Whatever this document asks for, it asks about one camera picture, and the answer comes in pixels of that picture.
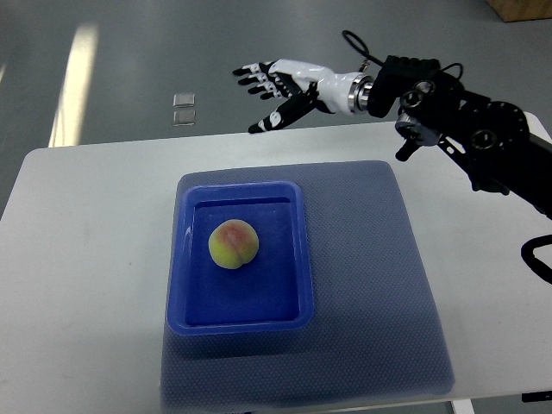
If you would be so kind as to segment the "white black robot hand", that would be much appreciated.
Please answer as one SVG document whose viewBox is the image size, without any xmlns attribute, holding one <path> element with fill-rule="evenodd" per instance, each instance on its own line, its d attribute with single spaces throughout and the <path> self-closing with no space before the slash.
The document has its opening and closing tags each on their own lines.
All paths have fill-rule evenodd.
<svg viewBox="0 0 552 414">
<path fill-rule="evenodd" d="M 247 64 L 232 74 L 245 76 L 238 84 L 252 85 L 248 92 L 260 93 L 262 100 L 289 98 L 268 116 L 249 126 L 249 134 L 284 129 L 312 112 L 317 100 L 331 114 L 356 115 L 367 111 L 371 77 L 364 72 L 335 73 L 325 66 L 281 59 L 274 63 Z"/>
</svg>

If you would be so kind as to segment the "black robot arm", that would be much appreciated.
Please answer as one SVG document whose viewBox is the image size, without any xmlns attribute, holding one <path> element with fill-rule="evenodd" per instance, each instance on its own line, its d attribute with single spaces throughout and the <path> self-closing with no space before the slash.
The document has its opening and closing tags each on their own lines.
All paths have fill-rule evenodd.
<svg viewBox="0 0 552 414">
<path fill-rule="evenodd" d="M 250 94 L 284 101 L 251 125 L 251 134 L 283 129 L 312 110 L 382 118 L 398 104 L 395 129 L 405 140 L 398 160 L 438 146 L 467 174 L 474 191 L 514 193 L 551 214 L 550 143 L 530 132 L 517 106 L 467 91 L 438 60 L 389 56 L 374 78 L 284 59 L 233 73 Z"/>
</svg>

